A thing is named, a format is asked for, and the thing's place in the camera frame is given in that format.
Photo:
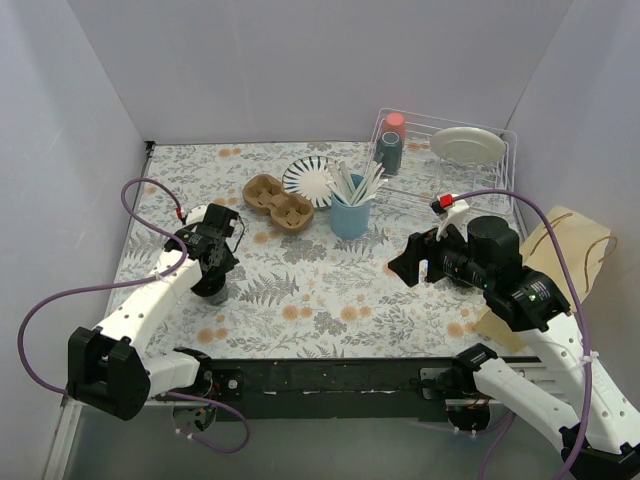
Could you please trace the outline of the dark paper coffee cup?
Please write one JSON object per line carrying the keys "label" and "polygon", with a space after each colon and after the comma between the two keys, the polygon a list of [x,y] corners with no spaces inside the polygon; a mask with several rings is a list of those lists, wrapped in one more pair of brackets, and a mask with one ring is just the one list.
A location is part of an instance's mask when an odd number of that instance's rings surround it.
{"label": "dark paper coffee cup", "polygon": [[218,306],[226,302],[228,299],[228,289],[226,286],[221,288],[215,294],[204,297],[204,300],[213,306]]}

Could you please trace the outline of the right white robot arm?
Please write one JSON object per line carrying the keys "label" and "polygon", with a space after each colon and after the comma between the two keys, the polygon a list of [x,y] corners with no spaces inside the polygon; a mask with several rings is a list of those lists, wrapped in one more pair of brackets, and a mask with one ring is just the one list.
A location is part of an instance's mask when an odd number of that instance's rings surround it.
{"label": "right white robot arm", "polygon": [[519,237],[495,216],[472,220],[465,234],[448,225],[409,236],[388,267],[413,287],[419,264],[426,282],[448,277],[482,290],[490,310],[535,352],[564,397],[558,399],[476,344],[431,381],[464,397],[480,393],[534,426],[570,461],[577,479],[631,479],[639,473],[639,412],[613,382],[595,353],[584,351],[570,305],[551,278],[524,265]]}

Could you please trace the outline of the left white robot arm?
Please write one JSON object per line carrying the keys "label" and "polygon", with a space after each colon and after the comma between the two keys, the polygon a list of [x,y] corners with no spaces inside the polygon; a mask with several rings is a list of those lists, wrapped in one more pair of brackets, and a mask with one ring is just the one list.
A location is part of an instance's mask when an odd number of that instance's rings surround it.
{"label": "left white robot arm", "polygon": [[238,212],[216,204],[192,210],[186,225],[168,240],[139,286],[93,329],[78,328],[68,341],[68,395],[122,420],[146,401],[167,392],[193,400],[209,397],[216,385],[209,357],[177,348],[145,359],[145,348],[165,317],[187,293],[219,301],[226,276],[238,264],[227,241]]}

